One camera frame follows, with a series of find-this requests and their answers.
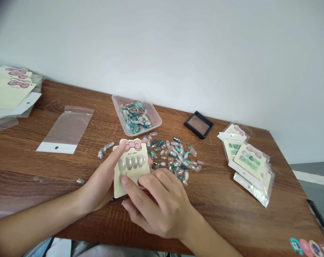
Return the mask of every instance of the packaged nail set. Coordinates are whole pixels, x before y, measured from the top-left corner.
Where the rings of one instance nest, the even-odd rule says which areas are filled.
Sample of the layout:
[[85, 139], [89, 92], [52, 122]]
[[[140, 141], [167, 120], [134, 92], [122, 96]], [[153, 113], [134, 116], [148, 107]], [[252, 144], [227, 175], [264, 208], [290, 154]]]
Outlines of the packaged nail set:
[[233, 179], [268, 207], [274, 173], [270, 157], [247, 143], [252, 134], [248, 127], [230, 123], [218, 138], [222, 141], [228, 166], [236, 171]]
[[121, 139], [126, 142], [126, 149], [114, 168], [114, 197], [119, 198], [126, 195], [126, 190], [122, 186], [121, 178], [128, 176], [136, 185], [140, 175], [149, 174], [150, 166], [148, 164], [148, 152], [146, 144], [140, 139], [134, 140]]

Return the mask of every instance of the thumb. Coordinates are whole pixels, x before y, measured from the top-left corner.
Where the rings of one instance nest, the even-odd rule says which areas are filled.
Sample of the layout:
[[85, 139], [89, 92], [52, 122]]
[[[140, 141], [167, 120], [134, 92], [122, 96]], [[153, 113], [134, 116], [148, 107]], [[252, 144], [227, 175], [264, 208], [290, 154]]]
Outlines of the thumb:
[[126, 142], [123, 140], [117, 149], [115, 149], [111, 154], [107, 157], [107, 159], [100, 165], [100, 166], [106, 166], [110, 170], [113, 170], [117, 162], [119, 161], [120, 157], [125, 152], [126, 148]]

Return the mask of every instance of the wooden desk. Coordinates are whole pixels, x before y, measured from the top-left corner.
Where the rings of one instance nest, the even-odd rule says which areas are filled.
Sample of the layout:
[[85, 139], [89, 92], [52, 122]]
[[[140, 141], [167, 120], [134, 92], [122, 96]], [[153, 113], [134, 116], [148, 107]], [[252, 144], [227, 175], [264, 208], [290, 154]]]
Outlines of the wooden desk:
[[[111, 95], [50, 81], [43, 83], [42, 93], [29, 118], [19, 119], [19, 125], [0, 132], [0, 218], [77, 189], [76, 180], [87, 180], [102, 162], [97, 158], [100, 147], [126, 138]], [[95, 110], [75, 153], [36, 152], [65, 105]], [[306, 194], [268, 131], [251, 128], [249, 141], [271, 156], [271, 163], [278, 168], [266, 209], [233, 180], [234, 171], [227, 166], [223, 146], [216, 137], [228, 122], [211, 119], [214, 128], [208, 138], [200, 140], [183, 125], [190, 113], [155, 107], [163, 120], [155, 130], [157, 138], [171, 140], [177, 136], [184, 146], [192, 144], [198, 159], [205, 162], [199, 173], [190, 171], [185, 188], [190, 202], [244, 256], [297, 256], [290, 237], [324, 242], [305, 203]], [[133, 224], [120, 201], [89, 214], [57, 236], [190, 253], [178, 240], [149, 235]]]

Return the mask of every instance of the black box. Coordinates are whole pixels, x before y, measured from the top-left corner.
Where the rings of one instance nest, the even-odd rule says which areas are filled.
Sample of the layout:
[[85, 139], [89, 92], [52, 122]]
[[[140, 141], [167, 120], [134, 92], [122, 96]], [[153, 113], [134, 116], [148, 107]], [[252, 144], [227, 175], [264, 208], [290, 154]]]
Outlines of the black box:
[[184, 125], [200, 139], [205, 139], [214, 127], [214, 123], [196, 111]]

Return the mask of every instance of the floor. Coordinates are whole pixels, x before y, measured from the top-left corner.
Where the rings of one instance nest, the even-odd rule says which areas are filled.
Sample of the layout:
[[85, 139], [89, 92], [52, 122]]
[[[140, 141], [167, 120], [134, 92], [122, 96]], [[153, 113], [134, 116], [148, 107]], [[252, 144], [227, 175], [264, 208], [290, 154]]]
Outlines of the floor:
[[324, 162], [292, 164], [290, 167], [301, 172], [297, 178], [324, 218]]

